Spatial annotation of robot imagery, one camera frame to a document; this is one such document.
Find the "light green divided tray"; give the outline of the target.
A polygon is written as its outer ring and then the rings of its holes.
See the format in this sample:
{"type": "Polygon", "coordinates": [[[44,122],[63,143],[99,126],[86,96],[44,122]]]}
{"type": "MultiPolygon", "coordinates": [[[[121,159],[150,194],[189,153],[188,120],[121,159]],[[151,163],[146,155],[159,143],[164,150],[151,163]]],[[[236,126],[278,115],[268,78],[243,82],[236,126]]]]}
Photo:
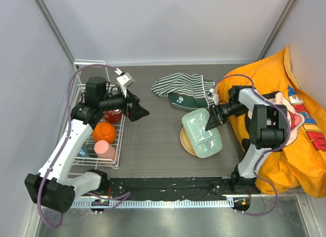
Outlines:
{"type": "Polygon", "coordinates": [[[222,150],[223,143],[217,128],[206,131],[209,112],[200,108],[184,115],[183,128],[197,157],[203,159],[222,150]]]}

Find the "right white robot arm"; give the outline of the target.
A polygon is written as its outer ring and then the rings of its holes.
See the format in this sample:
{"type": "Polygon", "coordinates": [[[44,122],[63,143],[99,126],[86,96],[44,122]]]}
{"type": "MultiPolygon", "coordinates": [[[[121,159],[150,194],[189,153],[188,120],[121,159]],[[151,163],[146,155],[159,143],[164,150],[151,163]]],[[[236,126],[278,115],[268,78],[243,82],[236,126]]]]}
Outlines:
{"type": "Polygon", "coordinates": [[[209,131],[225,124],[228,117],[245,113],[251,119],[250,145],[229,179],[231,190],[237,194],[258,192],[255,181],[260,167],[272,152],[286,145],[290,135],[287,107],[268,101],[249,86],[234,86],[226,104],[211,105],[205,129],[209,131]]]}

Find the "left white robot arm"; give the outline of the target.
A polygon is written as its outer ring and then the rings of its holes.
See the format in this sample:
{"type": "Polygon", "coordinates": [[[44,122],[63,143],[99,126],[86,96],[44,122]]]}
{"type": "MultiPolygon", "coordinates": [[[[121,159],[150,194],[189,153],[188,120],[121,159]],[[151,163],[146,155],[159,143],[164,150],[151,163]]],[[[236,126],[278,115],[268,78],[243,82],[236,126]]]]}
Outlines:
{"type": "Polygon", "coordinates": [[[127,73],[117,78],[118,92],[108,89],[103,77],[91,77],[85,85],[80,102],[70,113],[66,130],[52,155],[37,174],[28,174],[24,184],[38,208],[47,207],[65,213],[75,198],[90,191],[102,196],[108,191],[107,174],[90,169],[73,179],[70,168],[86,139],[103,117],[105,111],[120,109],[130,121],[137,121],[150,113],[140,105],[140,99],[128,90],[134,79],[127,73]]]}

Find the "yellow round plate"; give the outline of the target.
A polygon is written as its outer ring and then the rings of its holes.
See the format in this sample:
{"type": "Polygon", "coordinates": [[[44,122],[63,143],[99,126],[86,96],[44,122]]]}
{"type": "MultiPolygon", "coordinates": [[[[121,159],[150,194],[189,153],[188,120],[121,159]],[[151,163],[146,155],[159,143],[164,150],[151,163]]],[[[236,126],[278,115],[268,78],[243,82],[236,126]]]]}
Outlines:
{"type": "Polygon", "coordinates": [[[184,129],[184,127],[181,129],[181,132],[180,132],[180,142],[181,142],[181,145],[183,146],[183,148],[190,154],[194,155],[194,156],[197,156],[193,147],[192,147],[192,144],[188,138],[188,135],[184,129]]]}

